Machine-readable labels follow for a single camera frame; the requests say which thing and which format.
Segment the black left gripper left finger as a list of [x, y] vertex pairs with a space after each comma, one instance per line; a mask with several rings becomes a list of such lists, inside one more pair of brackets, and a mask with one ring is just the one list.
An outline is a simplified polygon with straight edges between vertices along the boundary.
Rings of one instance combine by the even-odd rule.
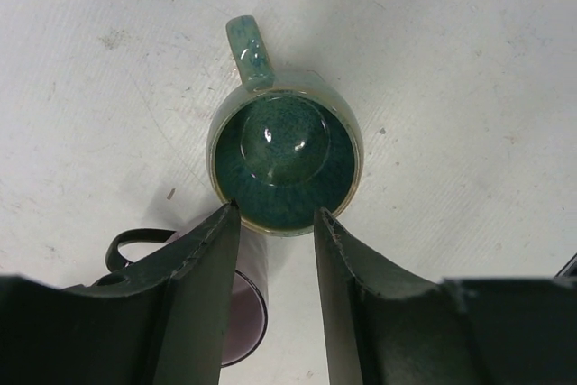
[[229, 202], [173, 239], [159, 229], [114, 246], [162, 247], [90, 286], [1, 279], [4, 384], [216, 384], [220, 378], [240, 213]]

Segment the teal green mug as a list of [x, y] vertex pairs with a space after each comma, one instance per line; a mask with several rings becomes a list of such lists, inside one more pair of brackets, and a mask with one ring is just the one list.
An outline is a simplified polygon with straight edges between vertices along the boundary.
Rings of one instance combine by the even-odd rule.
[[256, 20], [226, 25], [241, 84], [215, 112], [206, 165], [215, 193], [235, 200], [255, 232], [308, 234], [314, 214], [341, 214], [362, 177], [360, 127], [343, 97], [312, 70], [272, 67]]

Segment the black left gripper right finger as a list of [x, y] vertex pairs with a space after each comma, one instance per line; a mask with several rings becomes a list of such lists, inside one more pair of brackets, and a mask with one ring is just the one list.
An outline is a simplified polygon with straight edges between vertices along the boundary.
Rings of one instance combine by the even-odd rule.
[[315, 213], [314, 241], [331, 383], [575, 383], [574, 261], [546, 279], [434, 283], [326, 209]]

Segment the lilac mug black handle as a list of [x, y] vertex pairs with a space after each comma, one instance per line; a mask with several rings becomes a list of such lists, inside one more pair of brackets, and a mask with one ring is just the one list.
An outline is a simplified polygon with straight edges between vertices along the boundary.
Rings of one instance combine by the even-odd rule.
[[[170, 243], [200, 225], [207, 214], [197, 216], [171, 232], [139, 228], [118, 234], [105, 255], [105, 266], [115, 272], [133, 264], [121, 248], [134, 243]], [[249, 357], [259, 347], [269, 324], [268, 247], [264, 235], [245, 227], [240, 231], [234, 284], [222, 365], [229, 367]]]

